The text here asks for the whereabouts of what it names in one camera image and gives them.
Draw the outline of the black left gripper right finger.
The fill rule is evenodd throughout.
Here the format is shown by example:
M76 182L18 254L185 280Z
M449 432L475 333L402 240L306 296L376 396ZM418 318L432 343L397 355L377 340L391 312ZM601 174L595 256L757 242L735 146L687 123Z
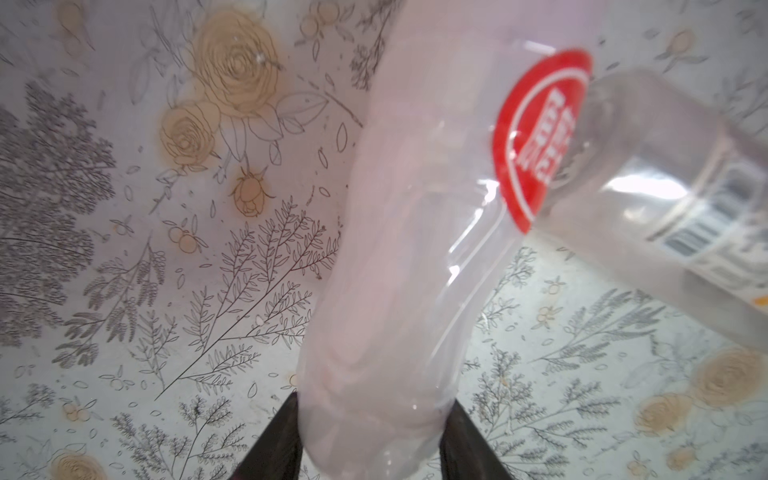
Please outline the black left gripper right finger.
M439 444L443 480L514 480L456 400Z

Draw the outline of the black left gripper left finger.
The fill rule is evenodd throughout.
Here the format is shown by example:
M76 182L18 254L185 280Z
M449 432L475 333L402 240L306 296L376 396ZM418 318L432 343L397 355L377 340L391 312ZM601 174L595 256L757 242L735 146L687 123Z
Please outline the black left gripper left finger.
M286 398L229 479L297 480L303 457L298 413L298 394L294 391Z

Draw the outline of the clear bottle orange white label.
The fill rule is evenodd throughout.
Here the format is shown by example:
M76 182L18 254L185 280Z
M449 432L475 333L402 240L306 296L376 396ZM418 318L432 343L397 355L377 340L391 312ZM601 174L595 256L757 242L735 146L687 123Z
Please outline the clear bottle orange white label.
M535 224L730 340L767 348L767 146L660 75L589 88Z

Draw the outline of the white bottle red cap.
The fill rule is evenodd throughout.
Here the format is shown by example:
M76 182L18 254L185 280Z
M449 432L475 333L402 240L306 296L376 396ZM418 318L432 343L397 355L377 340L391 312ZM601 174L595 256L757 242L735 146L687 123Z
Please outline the white bottle red cap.
M438 448L472 330L568 150L602 1L407 1L368 97L299 432L329 479Z

